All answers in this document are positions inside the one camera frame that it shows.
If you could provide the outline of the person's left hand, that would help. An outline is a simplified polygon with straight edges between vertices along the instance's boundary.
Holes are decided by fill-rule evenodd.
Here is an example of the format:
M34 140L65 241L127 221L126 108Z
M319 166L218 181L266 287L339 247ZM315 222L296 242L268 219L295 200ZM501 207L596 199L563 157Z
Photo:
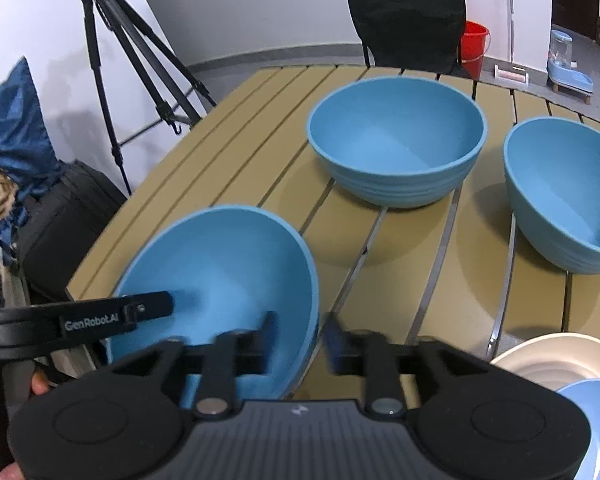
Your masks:
M12 416L31 396L47 391L49 385L34 361L0 364L0 472L14 462L7 437Z

